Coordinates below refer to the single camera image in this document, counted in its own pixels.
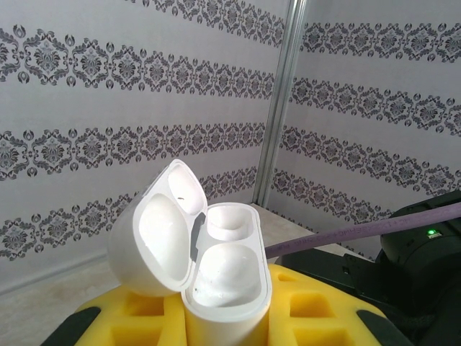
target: table surface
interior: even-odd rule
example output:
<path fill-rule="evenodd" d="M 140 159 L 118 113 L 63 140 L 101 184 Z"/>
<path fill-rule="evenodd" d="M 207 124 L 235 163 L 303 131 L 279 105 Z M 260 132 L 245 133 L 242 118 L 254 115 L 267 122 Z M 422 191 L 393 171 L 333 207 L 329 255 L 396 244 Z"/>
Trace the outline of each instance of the table surface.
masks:
<path fill-rule="evenodd" d="M 266 247 L 312 234 L 257 205 L 253 206 L 259 212 Z M 356 255 L 336 244 L 319 249 L 338 255 Z M 17 294 L 0 296 L 0 345 L 38 346 L 81 304 L 118 285 L 107 261 L 103 260 L 36 283 Z"/>

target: white charging case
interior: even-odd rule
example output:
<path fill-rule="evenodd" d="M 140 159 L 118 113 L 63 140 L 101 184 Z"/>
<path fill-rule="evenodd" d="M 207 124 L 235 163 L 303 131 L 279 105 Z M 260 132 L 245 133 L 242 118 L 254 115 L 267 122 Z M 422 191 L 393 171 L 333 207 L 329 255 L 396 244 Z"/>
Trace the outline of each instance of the white charging case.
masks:
<path fill-rule="evenodd" d="M 208 207 L 184 162 L 172 161 L 126 207 L 108 257 L 139 295 L 181 292 L 189 346 L 267 344 L 272 284 L 259 214 L 241 203 Z"/>

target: yellow foam tray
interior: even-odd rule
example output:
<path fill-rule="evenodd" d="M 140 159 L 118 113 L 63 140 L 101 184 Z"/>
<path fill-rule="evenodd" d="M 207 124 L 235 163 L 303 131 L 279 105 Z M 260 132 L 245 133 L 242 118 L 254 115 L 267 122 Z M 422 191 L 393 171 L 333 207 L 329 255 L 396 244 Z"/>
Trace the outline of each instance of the yellow foam tray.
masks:
<path fill-rule="evenodd" d="M 368 310 L 384 316 L 379 309 L 279 265 L 269 265 L 269 271 L 268 346 L 380 346 L 356 314 Z M 187 346 L 180 294 L 146 298 L 120 286 L 77 311 L 92 306 L 101 312 L 76 346 Z"/>

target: black device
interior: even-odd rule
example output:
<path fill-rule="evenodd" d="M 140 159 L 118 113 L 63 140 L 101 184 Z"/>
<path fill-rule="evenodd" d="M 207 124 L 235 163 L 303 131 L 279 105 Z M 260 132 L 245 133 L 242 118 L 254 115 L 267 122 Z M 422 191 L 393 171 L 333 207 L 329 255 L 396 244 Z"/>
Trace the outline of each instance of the black device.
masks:
<path fill-rule="evenodd" d="M 391 218 L 461 202 L 454 191 Z M 376 262 L 311 249 L 277 263 L 378 307 L 415 345 L 461 345 L 461 218 L 381 236 Z"/>

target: patterned wallpaper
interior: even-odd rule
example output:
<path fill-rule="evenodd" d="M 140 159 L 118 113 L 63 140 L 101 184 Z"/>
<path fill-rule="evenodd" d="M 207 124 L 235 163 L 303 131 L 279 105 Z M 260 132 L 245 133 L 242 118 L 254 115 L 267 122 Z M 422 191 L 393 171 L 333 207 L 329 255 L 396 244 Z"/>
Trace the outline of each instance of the patterned wallpaper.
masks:
<path fill-rule="evenodd" d="M 251 201 L 288 3 L 5 0 L 0 294 L 97 258 L 173 158 Z"/>
<path fill-rule="evenodd" d="M 385 1 L 312 2 L 269 209 L 323 232 L 461 189 L 461 24 L 454 9 L 440 24 L 428 4 L 406 5 L 438 19 L 400 22 Z M 363 22 L 375 13 L 386 22 Z M 380 250 L 376 238 L 342 245 Z"/>

